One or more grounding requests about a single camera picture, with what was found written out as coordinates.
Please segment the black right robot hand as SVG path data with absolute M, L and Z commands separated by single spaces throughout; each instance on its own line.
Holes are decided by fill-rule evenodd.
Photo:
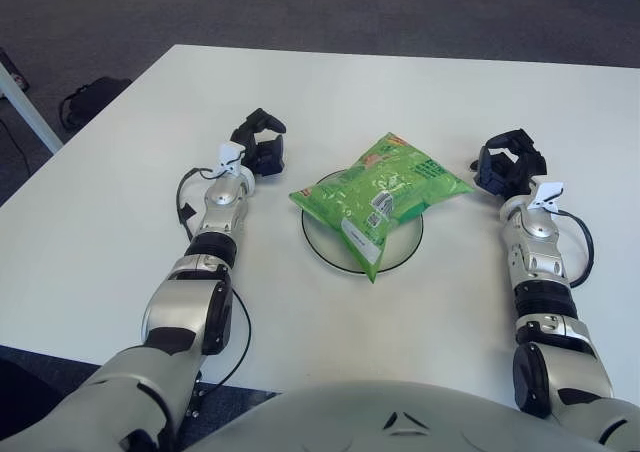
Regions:
M 531 193 L 531 179 L 547 174 L 546 160 L 524 129 L 496 135 L 481 147 L 470 165 L 482 190 L 508 200 Z

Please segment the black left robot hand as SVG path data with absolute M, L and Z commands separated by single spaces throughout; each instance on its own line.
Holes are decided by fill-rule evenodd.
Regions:
M 255 136 L 265 130 L 274 132 L 276 137 L 258 142 Z M 254 110 L 231 135 L 231 141 L 245 147 L 241 164 L 254 175 L 278 175 L 284 169 L 284 140 L 286 126 L 279 119 L 264 111 Z

